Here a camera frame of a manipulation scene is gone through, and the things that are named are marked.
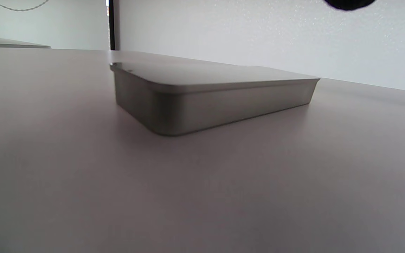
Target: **white table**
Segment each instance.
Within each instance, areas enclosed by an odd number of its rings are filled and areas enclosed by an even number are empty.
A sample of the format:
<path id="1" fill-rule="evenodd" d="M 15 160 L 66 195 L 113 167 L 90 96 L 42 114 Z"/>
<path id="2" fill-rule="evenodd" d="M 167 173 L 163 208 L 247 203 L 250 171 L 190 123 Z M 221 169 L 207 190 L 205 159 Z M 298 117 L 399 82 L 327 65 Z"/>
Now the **white table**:
<path id="1" fill-rule="evenodd" d="M 0 47 L 14 47 L 14 48 L 51 48 L 48 45 L 35 44 L 19 40 L 8 40 L 0 38 Z"/>
<path id="2" fill-rule="evenodd" d="M 127 59 L 0 48 L 0 252 L 405 253 L 405 91 L 170 138 L 117 107 Z"/>

